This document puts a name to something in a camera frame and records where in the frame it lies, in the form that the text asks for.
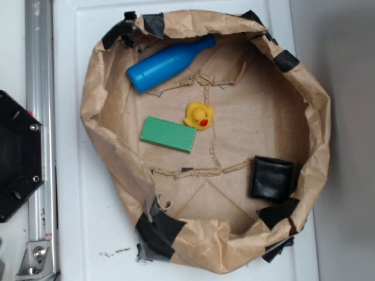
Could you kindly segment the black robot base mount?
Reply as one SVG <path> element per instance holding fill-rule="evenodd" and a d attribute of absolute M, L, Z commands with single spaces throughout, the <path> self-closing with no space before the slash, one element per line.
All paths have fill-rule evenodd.
<path fill-rule="evenodd" d="M 1 223 L 9 221 L 44 182 L 42 129 L 1 91 Z"/>

